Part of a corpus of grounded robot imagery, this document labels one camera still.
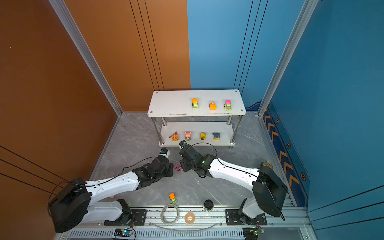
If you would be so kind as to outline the pink black toy car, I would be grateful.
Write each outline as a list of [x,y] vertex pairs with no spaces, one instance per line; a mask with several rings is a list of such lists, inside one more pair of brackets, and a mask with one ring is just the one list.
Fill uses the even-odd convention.
[[175,165],[174,169],[177,170],[178,172],[182,172],[183,171],[182,167],[179,166],[179,165]]

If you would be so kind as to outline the pink green monster figure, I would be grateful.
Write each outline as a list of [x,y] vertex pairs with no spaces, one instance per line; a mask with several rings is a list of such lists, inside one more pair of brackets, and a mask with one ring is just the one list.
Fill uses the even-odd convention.
[[190,141],[192,139],[192,133],[191,132],[185,132],[185,140]]

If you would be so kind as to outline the orange yellow dragon figure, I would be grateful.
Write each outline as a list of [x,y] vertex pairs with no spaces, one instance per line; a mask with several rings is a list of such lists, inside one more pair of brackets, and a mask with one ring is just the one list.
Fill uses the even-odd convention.
[[177,142],[179,140],[179,137],[178,137],[178,133],[177,132],[174,132],[171,136],[170,136],[171,140],[173,142]]

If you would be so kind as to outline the yellow banana figure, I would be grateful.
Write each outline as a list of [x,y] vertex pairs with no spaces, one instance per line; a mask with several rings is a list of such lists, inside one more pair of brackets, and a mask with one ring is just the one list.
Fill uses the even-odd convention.
[[203,140],[205,140],[206,138],[207,138],[206,133],[202,132],[202,133],[200,134],[200,139],[203,141]]

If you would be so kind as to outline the orange green toy truck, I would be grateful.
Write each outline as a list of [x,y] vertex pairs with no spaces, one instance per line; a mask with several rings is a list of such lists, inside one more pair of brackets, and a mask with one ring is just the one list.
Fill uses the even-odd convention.
[[177,204],[178,201],[177,201],[176,195],[174,193],[170,193],[169,198],[170,198],[171,204],[173,204],[173,205]]

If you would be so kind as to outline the blue yellow duck figure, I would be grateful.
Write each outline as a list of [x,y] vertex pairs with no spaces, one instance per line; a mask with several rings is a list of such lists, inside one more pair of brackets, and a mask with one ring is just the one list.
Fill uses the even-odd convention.
[[216,141],[219,141],[221,139],[221,134],[220,133],[213,133],[213,138]]

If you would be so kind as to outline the green orange toy car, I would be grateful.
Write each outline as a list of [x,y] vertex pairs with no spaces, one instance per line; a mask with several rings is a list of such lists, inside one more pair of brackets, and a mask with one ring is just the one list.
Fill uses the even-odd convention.
[[195,110],[195,109],[199,109],[199,101],[198,99],[194,98],[192,100],[192,108]]

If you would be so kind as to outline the pink green toy car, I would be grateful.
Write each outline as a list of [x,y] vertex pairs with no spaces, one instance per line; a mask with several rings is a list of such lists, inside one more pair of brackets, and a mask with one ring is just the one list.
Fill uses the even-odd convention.
[[225,102],[225,110],[231,111],[232,110],[232,102],[230,100],[226,100]]

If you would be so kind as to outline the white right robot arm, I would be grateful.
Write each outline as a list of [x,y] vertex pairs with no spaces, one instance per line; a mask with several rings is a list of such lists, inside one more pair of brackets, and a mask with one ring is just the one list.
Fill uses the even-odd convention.
[[235,216],[243,225],[265,225],[265,215],[285,221],[283,205],[288,187],[264,162],[258,169],[234,165],[217,155],[203,156],[186,141],[179,143],[180,163],[185,172],[193,170],[200,178],[224,179],[253,193],[253,197],[243,200]]

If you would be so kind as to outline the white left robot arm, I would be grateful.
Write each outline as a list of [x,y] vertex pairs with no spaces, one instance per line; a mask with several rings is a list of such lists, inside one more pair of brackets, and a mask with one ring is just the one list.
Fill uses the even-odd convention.
[[133,224],[133,212],[123,199],[104,202],[104,199],[149,187],[161,178],[171,178],[174,165],[166,155],[154,157],[151,163],[122,172],[116,177],[85,182],[77,178],[69,182],[50,202],[55,232],[67,232],[79,224],[103,221],[107,226]]

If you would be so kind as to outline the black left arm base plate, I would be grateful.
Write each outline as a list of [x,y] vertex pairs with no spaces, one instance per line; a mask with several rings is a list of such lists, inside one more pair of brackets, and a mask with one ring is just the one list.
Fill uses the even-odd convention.
[[115,221],[104,221],[104,226],[143,226],[146,221],[147,210],[128,210],[123,212]]

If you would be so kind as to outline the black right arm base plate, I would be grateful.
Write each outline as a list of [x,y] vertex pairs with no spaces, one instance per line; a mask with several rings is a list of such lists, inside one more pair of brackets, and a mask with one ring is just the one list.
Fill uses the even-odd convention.
[[253,219],[248,217],[244,213],[242,213],[240,210],[236,210],[236,209],[226,209],[225,214],[226,214],[226,223],[228,226],[235,226],[235,225],[266,226],[268,224],[265,214],[260,214]]

